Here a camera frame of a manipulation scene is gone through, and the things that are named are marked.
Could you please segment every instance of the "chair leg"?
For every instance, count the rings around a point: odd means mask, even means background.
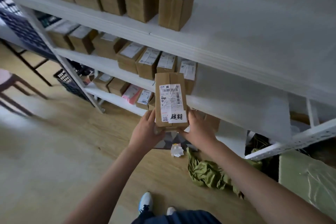
[[[8,105],[6,105],[6,104],[5,104],[4,102],[2,102],[1,100],[0,100],[0,106],[4,107],[5,109],[7,109],[7,110],[10,111],[10,112],[13,112],[13,113],[22,115],[22,114],[19,113],[18,111],[15,111],[14,109],[10,108]]]
[[[2,98],[3,100],[7,101],[11,105],[15,106],[17,109],[19,109],[20,111],[22,111],[26,115],[33,116],[33,114],[30,111],[28,111],[26,108],[24,108],[23,106],[21,106],[18,103],[16,103],[14,100],[12,100],[10,97],[6,96],[5,94],[0,93],[0,98]]]
[[[19,91],[21,91],[23,94],[25,94],[25,95],[27,95],[27,96],[30,96],[30,94],[29,94],[27,91],[25,91],[23,88],[21,88],[19,85],[14,84],[13,86],[14,86],[16,89],[18,89]]]
[[[28,82],[26,82],[25,80],[23,80],[21,77],[16,76],[16,80],[18,82],[21,82],[24,86],[26,86],[27,88],[31,89],[32,91],[34,91],[37,95],[39,95],[40,97],[44,98],[44,99],[48,99],[45,95],[43,95],[40,91],[38,91],[36,88],[34,88],[33,86],[31,86]]]

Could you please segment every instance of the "pink package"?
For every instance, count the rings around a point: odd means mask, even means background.
[[[126,99],[128,103],[134,105],[141,90],[142,88],[140,88],[139,86],[131,84],[123,94],[123,98]]]

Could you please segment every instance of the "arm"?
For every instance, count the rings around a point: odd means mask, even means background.
[[[164,137],[154,134],[155,110],[147,111],[135,127],[129,145],[64,224],[108,223],[128,178],[141,159]]]
[[[335,223],[218,141],[197,113],[190,111],[188,117],[190,132],[179,133],[223,168],[267,223]]]

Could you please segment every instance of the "green cloth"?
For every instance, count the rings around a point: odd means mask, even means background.
[[[197,186],[208,186],[209,188],[217,189],[231,187],[238,197],[244,198],[242,192],[232,184],[230,177],[215,162],[209,160],[199,161],[193,155],[190,148],[187,148],[187,154],[189,160],[188,171],[192,181]],[[256,162],[248,159],[246,161],[258,170],[261,170],[263,165],[261,161]]]

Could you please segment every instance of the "shoe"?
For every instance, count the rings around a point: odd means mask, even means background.
[[[153,210],[153,199],[150,192],[143,194],[139,202],[139,214],[143,211],[152,211]]]
[[[167,209],[167,215],[172,215],[174,212],[176,212],[176,209],[174,206],[170,206]]]

